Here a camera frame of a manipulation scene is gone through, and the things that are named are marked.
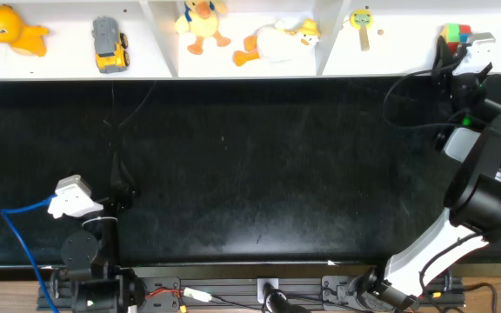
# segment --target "yellow and gray toy truck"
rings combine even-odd
[[[127,36],[119,32],[117,22],[111,17],[99,17],[94,21],[94,48],[96,65],[100,73],[114,73],[127,70],[130,64]]]

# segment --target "yellow hat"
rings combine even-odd
[[[300,32],[300,33],[303,33],[303,34],[309,35],[309,36],[319,36],[320,37],[320,31],[318,31],[317,23],[309,18],[306,21],[304,21],[303,25],[301,26],[301,28],[299,28],[297,30],[297,32]]]

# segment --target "orange beak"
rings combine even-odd
[[[210,15],[212,14],[210,3],[208,1],[203,1],[197,4],[195,10],[197,11],[197,14],[203,19],[210,17]]]

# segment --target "wooden floor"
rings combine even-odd
[[[464,284],[487,282],[496,287],[498,291],[498,312],[501,313],[501,277],[493,278],[464,278]],[[0,312],[32,313],[36,312],[36,282],[0,282]],[[465,313],[491,312],[491,292],[487,289],[476,290],[468,293]],[[420,312],[433,312],[435,310],[421,310]],[[204,310],[190,310],[190,313],[210,313]],[[245,310],[224,310],[222,313],[245,312]]]

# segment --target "toy handle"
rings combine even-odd
[[[361,38],[361,50],[362,51],[368,51],[371,49],[371,46],[369,45],[369,35],[366,32],[366,26],[362,25],[361,28],[358,30],[358,36]]]

